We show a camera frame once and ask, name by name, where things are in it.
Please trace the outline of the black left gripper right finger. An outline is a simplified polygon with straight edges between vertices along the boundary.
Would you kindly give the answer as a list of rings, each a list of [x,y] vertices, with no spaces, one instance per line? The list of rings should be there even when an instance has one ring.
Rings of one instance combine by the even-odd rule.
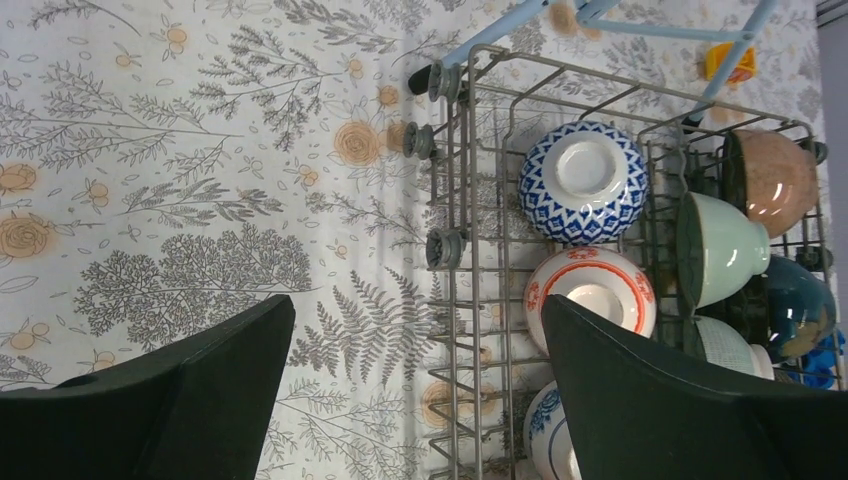
[[[586,479],[843,479],[847,396],[689,356],[561,296],[542,323]]]

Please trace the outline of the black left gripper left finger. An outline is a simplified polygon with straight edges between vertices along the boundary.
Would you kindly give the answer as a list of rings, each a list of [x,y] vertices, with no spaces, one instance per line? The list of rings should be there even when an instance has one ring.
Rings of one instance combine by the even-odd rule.
[[[49,389],[1,396],[5,479],[251,479],[296,311],[275,295]]]

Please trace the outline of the pale green checkered bowl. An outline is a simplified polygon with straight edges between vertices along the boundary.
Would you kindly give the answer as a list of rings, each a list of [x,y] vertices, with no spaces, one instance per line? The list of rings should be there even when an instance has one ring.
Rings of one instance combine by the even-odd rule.
[[[694,324],[709,363],[766,380],[775,379],[774,368],[763,346],[749,344],[721,320],[696,316]]]

